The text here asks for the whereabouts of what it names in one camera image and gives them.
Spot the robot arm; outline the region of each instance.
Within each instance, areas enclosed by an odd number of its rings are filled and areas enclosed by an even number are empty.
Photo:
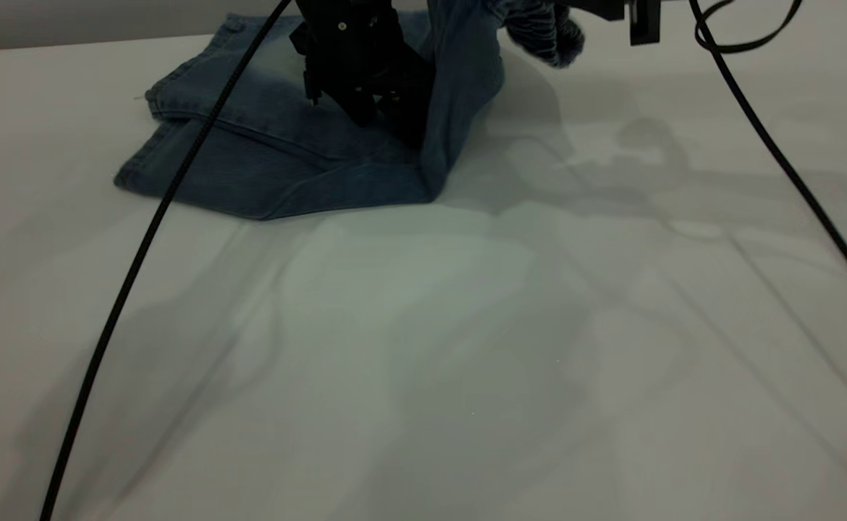
[[[305,22],[291,35],[305,56],[305,94],[315,105],[327,93],[365,126],[380,111],[398,137],[416,148],[424,138],[434,68],[404,42],[391,0],[296,0]],[[552,0],[623,20],[630,43],[659,40],[662,0]]]

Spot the blue denim jeans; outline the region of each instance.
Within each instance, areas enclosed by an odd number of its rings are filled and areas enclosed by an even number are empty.
[[[531,10],[543,21],[525,17]],[[176,198],[259,220],[433,201],[474,116],[502,87],[497,29],[508,14],[510,35],[553,66],[570,63],[580,51],[575,38],[558,41],[562,13],[539,0],[430,0],[427,12],[401,14],[405,40],[437,70],[419,151],[391,135],[381,114],[360,128],[329,96],[311,106],[304,61],[288,40],[301,18],[283,17],[241,77]],[[262,23],[229,14],[201,55],[146,93],[162,125],[120,169],[118,187],[165,192]]]

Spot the table surface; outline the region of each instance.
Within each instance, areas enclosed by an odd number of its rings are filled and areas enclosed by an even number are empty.
[[[577,14],[567,70],[502,35],[435,204],[171,208],[56,518],[847,521],[847,269],[687,9],[644,48]],[[111,184],[143,91],[207,40],[0,51],[0,521],[36,518],[156,205]],[[847,2],[730,63],[847,235]]]

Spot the black wire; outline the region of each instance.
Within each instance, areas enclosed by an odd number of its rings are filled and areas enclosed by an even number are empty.
[[[758,49],[758,47],[761,47],[773,40],[774,37],[784,29],[784,27],[787,27],[788,23],[791,23],[794,15],[797,14],[797,10],[800,9],[803,0],[793,0],[791,10],[787,13],[787,19],[784,20],[784,23],[781,24],[775,32],[762,39],[755,40],[754,42],[739,43],[734,44],[734,46],[719,46],[719,44],[716,43],[716,40],[714,40],[714,37],[712,37],[710,27],[707,27],[706,20],[708,16],[714,14],[718,9],[728,6],[735,2],[735,0],[722,0],[722,2],[711,6],[705,13],[701,12],[701,7],[697,0],[689,1],[691,1],[691,11],[693,11],[694,17],[697,20],[697,26],[695,29],[697,42],[701,44],[704,49],[710,51],[714,57],[714,61],[716,62],[716,67],[719,68],[719,72],[722,74],[722,78],[725,80],[725,83],[729,85],[729,90],[732,91],[732,95],[736,97],[736,101],[738,102],[738,105],[741,106],[742,111],[745,112],[745,117],[749,119],[749,122],[751,122],[751,126],[754,127],[755,132],[758,132],[758,137],[760,137],[762,142],[764,142],[764,145],[767,146],[768,151],[771,152],[775,161],[777,161],[780,168],[783,169],[784,174],[787,174],[787,178],[790,179],[794,187],[797,188],[800,195],[803,195],[804,201],[806,201],[806,204],[809,205],[810,210],[813,211],[813,214],[817,217],[821,225],[823,225],[823,228],[826,229],[828,237],[830,237],[832,242],[835,243],[835,246],[838,248],[838,252],[841,253],[841,256],[843,256],[847,262],[847,241],[845,241],[843,235],[841,235],[840,231],[838,231],[838,228],[834,222],[832,222],[832,219],[828,216],[823,206],[819,204],[819,201],[815,195],[813,195],[813,192],[807,187],[804,179],[801,178],[800,174],[797,174],[797,171],[793,168],[791,162],[784,156],[784,152],[780,151],[778,144],[774,142],[774,139],[771,138],[767,129],[764,128],[761,119],[758,119],[758,115],[755,114],[749,100],[745,98],[744,93],[742,93],[742,89],[739,88],[736,79],[729,70],[729,66],[722,58],[722,55],[724,54],[741,53],[752,49]]]
[[[830,217],[828,217],[826,211],[823,210],[819,201],[817,201],[813,195],[813,192],[810,191],[803,179],[800,178],[800,174],[797,174],[796,169],[791,166],[790,161],[788,161],[788,159],[780,151],[771,136],[768,135],[767,130],[764,128],[764,125],[762,125],[760,119],[758,119],[758,116],[751,108],[750,103],[747,99],[745,99],[745,95],[739,88],[738,83],[736,83],[734,76],[732,76],[732,73],[729,72],[729,68],[725,63],[725,60],[722,59],[722,55],[724,54],[741,53],[757,49],[758,47],[764,46],[766,43],[773,40],[775,36],[777,36],[778,33],[780,33],[781,30],[783,30],[784,27],[787,27],[788,23],[791,22],[794,15],[797,13],[797,10],[800,9],[803,0],[793,0],[791,10],[787,14],[784,23],[781,24],[775,32],[768,36],[750,43],[733,44],[733,46],[719,46],[719,44],[715,42],[714,38],[712,38],[710,27],[707,26],[706,20],[717,10],[722,9],[722,7],[725,7],[733,2],[735,2],[735,0],[722,0],[717,4],[714,4],[714,6],[709,7],[706,13],[701,13],[697,0],[691,0],[691,10],[697,20],[695,29],[697,42],[701,44],[702,47],[710,51],[716,61],[716,65],[720,69],[720,73],[722,73],[722,78],[724,78],[727,85],[729,85],[729,89],[731,89],[733,95],[738,100],[739,106],[741,106],[742,110],[745,112],[745,115],[749,119],[749,122],[751,122],[751,125],[754,126],[755,132],[758,132],[758,136],[762,139],[765,146],[767,146],[768,151],[770,151],[772,156],[777,159],[781,169],[784,169],[785,174],[787,174],[790,181],[793,182],[794,187],[796,187],[800,194],[803,195],[804,200],[826,229],[827,233],[832,238],[832,241],[835,242],[838,251],[843,254],[845,261],[847,261],[847,242],[845,242],[841,233],[838,231],[838,228],[836,228]],[[146,229],[146,233],[143,235],[140,247],[137,248],[137,253],[131,263],[131,268],[128,270],[125,281],[122,283],[122,288],[120,288],[118,292],[118,297],[115,299],[115,303],[111,308],[109,319],[106,321],[105,327],[102,329],[102,334],[96,344],[96,349],[95,352],[93,352],[92,359],[89,360],[89,366],[86,369],[85,377],[83,377],[83,385],[80,387],[79,395],[76,398],[76,405],[73,406],[73,412],[69,418],[66,435],[63,436],[63,443],[60,446],[60,452],[56,458],[54,472],[50,477],[47,494],[43,499],[40,521],[51,521],[53,517],[56,498],[57,495],[59,495],[60,486],[63,483],[63,477],[67,469],[67,462],[69,462],[69,456],[72,454],[73,445],[76,442],[76,435],[79,432],[80,422],[82,422],[83,415],[85,414],[85,407],[89,402],[89,395],[92,392],[93,383],[95,383],[96,376],[98,375],[98,369],[102,364],[102,358],[105,356],[106,349],[108,349],[111,335],[118,323],[120,314],[122,314],[122,310],[125,309],[125,303],[128,299],[128,295],[131,293],[133,283],[135,283],[137,274],[140,273],[143,259],[146,257],[146,253],[150,250],[150,245],[153,243],[156,231],[159,230],[159,224],[162,223],[163,217],[166,215],[166,210],[169,210],[169,204],[172,203],[172,199],[175,198],[176,192],[179,191],[179,186],[182,184],[185,175],[188,173],[188,169],[192,166],[192,162],[201,150],[201,146],[204,145],[205,139],[208,138],[208,134],[214,127],[214,123],[217,122],[218,116],[221,114],[225,103],[227,103],[227,99],[231,95],[231,92],[234,91],[234,87],[238,80],[240,80],[240,76],[243,75],[244,70],[247,69],[249,62],[259,49],[259,44],[261,44],[266,38],[266,35],[269,33],[269,30],[271,30],[272,26],[274,26],[276,20],[282,16],[282,10],[285,10],[285,7],[287,7],[290,3],[291,0],[281,0],[278,6],[275,7],[275,10],[270,14],[270,17],[266,20],[264,26],[262,26],[259,30],[259,33],[257,33],[253,39],[253,42],[248,47],[247,52],[245,52],[244,56],[241,57],[240,62],[237,64],[234,72],[231,74],[231,77],[229,77],[226,85],[224,86],[224,90],[222,90],[221,95],[218,96],[218,100],[211,109],[208,119],[205,119],[205,123],[202,126],[201,131],[199,131],[198,136],[196,136],[195,142],[192,144],[192,148],[189,149],[188,154],[182,161],[182,165],[172,177],[169,187],[166,189],[166,192],[163,194],[163,198],[159,202],[159,207],[156,208],[156,212]]]
[[[229,77],[226,85],[224,86],[224,90],[222,90],[221,95],[218,96],[218,100],[211,109],[208,119],[205,119],[204,126],[202,126],[201,131],[198,132],[198,136],[196,136],[195,142],[192,144],[192,148],[189,149],[188,154],[186,154],[185,159],[182,161],[182,165],[172,177],[172,181],[169,183],[169,187],[163,194],[163,198],[159,201],[159,207],[156,208],[156,213],[153,214],[153,218],[150,220],[150,225],[146,228],[146,233],[143,235],[143,240],[140,243],[140,247],[137,248],[137,253],[131,263],[131,269],[128,270],[125,281],[122,283],[122,289],[118,292],[118,297],[115,299],[115,303],[111,307],[109,319],[106,321],[105,327],[102,329],[102,335],[99,337],[98,344],[96,344],[96,350],[92,354],[92,360],[89,360],[89,367],[85,371],[85,377],[83,377],[83,385],[79,389],[79,395],[76,396],[76,405],[73,406],[72,415],[69,417],[69,425],[67,425],[66,435],[63,436],[63,444],[60,446],[59,455],[56,456],[56,464],[54,465],[53,475],[50,477],[50,485],[47,487],[47,494],[43,498],[43,508],[41,509],[40,521],[51,521],[51,518],[53,517],[56,496],[59,494],[60,485],[63,483],[63,474],[67,470],[69,455],[72,453],[73,444],[76,442],[76,434],[79,431],[79,425],[80,422],[82,422],[83,413],[85,413],[86,403],[89,402],[89,394],[92,392],[92,385],[96,381],[99,366],[102,364],[102,357],[105,356],[105,350],[109,346],[111,334],[118,323],[118,317],[122,314],[122,310],[125,309],[125,303],[128,300],[128,295],[131,293],[133,283],[135,283],[137,274],[143,264],[143,258],[146,257],[146,252],[150,250],[150,245],[153,243],[153,237],[156,235],[156,230],[158,230],[160,222],[163,221],[163,216],[166,215],[166,210],[168,210],[169,204],[172,203],[172,199],[176,197],[176,192],[179,191],[179,185],[182,184],[182,179],[185,178],[185,175],[189,171],[189,167],[192,166],[192,161],[195,160],[195,156],[198,155],[198,152],[201,150],[201,146],[205,143],[208,133],[211,132],[211,128],[214,127],[214,123],[217,121],[218,115],[221,114],[221,110],[224,108],[225,103],[227,103],[227,99],[231,95],[231,92],[234,91],[234,87],[237,85],[237,81],[240,80],[240,76],[244,72],[244,69],[247,69],[247,65],[253,58],[253,55],[255,55],[257,49],[259,49],[259,44],[261,44],[266,38],[266,34],[268,34],[269,30],[272,26],[274,26],[275,21],[282,16],[282,10],[285,10],[285,7],[287,7],[290,3],[291,0],[281,0],[278,7],[275,7],[275,10],[272,11],[272,14],[270,14],[264,26],[262,26],[259,30],[259,33],[257,33],[255,38],[253,38],[253,42],[250,44],[247,52],[245,52],[244,56],[241,57],[236,69],[234,69],[234,72],[231,74],[231,77]]]

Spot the white fabric surface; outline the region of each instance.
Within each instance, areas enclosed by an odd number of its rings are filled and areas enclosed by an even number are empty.
[[[785,11],[744,4],[719,38]],[[56,519],[847,521],[847,269],[686,3],[646,48],[579,17],[565,72],[504,42],[437,204],[172,208]],[[206,40],[0,51],[0,521],[156,205],[111,185],[140,96]],[[730,62],[847,235],[847,2]]]

